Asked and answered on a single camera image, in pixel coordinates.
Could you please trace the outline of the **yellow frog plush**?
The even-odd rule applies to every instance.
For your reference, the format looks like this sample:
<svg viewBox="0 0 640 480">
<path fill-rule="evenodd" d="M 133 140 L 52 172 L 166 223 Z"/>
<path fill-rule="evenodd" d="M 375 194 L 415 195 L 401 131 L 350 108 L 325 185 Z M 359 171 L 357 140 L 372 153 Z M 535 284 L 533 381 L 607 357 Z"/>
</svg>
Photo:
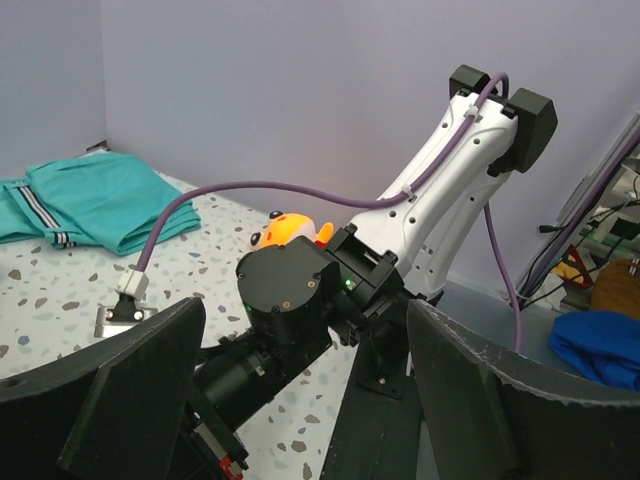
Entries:
<svg viewBox="0 0 640 480">
<path fill-rule="evenodd" d="M 317 229 L 314 221 L 306 215 L 276 210 L 269 213 L 268 223 L 261 231 L 251 234 L 249 249 L 255 251 L 272 245 L 286 245 L 297 237 L 306 237 L 324 248 L 333 234 L 331 222 Z"/>
</svg>

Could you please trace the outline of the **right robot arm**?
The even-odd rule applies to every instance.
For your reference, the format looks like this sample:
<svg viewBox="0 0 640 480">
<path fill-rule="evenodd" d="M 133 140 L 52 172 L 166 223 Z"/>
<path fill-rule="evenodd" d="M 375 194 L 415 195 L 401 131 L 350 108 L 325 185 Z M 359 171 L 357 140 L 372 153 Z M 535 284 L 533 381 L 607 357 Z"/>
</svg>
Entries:
<svg viewBox="0 0 640 480">
<path fill-rule="evenodd" d="M 430 256 L 420 298 L 437 301 L 472 224 L 513 172 L 555 133 L 551 99 L 511 91 L 506 75 L 459 67 L 440 126 L 375 201 L 323 245 L 295 237 L 256 249 L 236 277 L 249 329 L 206 348 L 189 392 L 184 439 L 205 478 L 241 479 L 238 429 L 333 338 L 357 353 L 329 441 L 325 479 L 412 479 L 422 406 L 411 370 L 404 280 Z"/>
</svg>

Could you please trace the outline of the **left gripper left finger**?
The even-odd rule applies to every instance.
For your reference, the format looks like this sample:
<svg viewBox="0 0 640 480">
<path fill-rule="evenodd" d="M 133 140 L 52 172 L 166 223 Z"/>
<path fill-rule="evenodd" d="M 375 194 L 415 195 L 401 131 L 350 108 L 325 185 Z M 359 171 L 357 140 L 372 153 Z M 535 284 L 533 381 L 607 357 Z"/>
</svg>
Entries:
<svg viewBox="0 0 640 480">
<path fill-rule="evenodd" d="M 203 302 L 186 298 L 2 379 L 2 478 L 165 478 L 205 320 Z"/>
</svg>

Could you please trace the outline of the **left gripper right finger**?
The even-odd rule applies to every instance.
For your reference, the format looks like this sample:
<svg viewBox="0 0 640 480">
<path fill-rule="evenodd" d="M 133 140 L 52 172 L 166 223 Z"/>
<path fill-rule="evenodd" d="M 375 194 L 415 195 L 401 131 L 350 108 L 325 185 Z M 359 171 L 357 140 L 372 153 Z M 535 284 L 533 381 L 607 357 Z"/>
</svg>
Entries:
<svg viewBox="0 0 640 480">
<path fill-rule="evenodd" d="M 407 332 L 439 478 L 638 478 L 638 393 L 544 366 L 420 300 Z"/>
</svg>

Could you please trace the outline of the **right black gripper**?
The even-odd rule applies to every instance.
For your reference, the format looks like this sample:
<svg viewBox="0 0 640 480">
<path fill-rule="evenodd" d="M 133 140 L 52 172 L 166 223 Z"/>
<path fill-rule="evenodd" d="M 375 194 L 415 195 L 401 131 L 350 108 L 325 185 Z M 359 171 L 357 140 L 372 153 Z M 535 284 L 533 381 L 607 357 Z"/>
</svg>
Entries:
<svg viewBox="0 0 640 480">
<path fill-rule="evenodd" d="M 218 479 L 243 479 L 248 452 L 196 384 L 190 384 L 183 416 L 186 440 Z"/>
</svg>

